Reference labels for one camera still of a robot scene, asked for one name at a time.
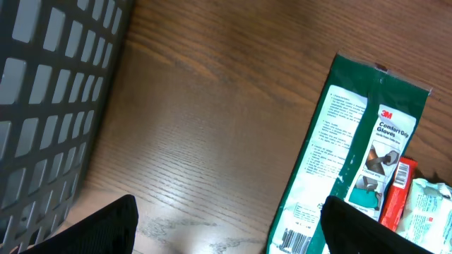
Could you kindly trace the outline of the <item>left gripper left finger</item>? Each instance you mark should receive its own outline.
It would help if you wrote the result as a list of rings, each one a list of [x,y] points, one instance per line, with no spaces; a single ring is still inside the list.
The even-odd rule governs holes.
[[[132,254],[138,226],[136,198],[127,194],[25,254]]]

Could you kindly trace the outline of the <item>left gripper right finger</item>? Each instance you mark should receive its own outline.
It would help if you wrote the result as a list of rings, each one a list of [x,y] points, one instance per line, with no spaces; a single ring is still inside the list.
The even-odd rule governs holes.
[[[331,254],[432,254],[334,195],[321,210],[321,228]]]

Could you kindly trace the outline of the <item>light green snack packet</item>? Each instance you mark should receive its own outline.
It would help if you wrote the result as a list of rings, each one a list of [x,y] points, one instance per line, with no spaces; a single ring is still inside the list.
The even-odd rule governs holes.
[[[414,179],[396,233],[420,247],[451,253],[451,187]]]

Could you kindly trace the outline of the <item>small red snack packet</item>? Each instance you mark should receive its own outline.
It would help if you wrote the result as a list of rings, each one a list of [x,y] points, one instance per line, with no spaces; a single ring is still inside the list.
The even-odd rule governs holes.
[[[393,182],[385,199],[379,222],[396,231],[410,190],[418,162],[411,157],[401,157],[395,170]]]

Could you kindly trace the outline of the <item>white green snack packet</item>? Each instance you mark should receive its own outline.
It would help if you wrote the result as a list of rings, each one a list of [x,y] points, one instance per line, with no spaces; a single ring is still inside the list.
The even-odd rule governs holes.
[[[321,209],[330,195],[378,220],[428,90],[376,66],[333,59],[270,228],[268,253],[326,253]]]

